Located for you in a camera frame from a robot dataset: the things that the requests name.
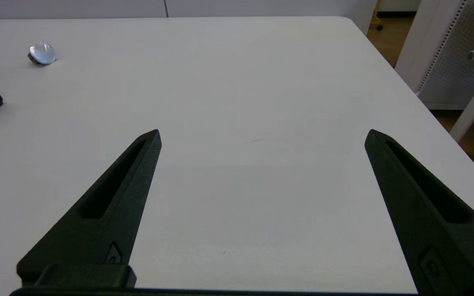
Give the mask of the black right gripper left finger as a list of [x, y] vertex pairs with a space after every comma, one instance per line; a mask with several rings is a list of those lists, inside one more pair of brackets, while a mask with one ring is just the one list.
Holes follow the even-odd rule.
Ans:
[[21, 286], [133, 287], [129, 261], [161, 148], [157, 129], [131, 143], [19, 260]]

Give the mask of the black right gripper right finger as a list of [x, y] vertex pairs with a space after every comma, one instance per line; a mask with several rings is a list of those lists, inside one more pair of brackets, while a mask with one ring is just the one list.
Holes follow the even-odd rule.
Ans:
[[389, 135], [365, 151], [418, 294], [474, 296], [474, 210]]

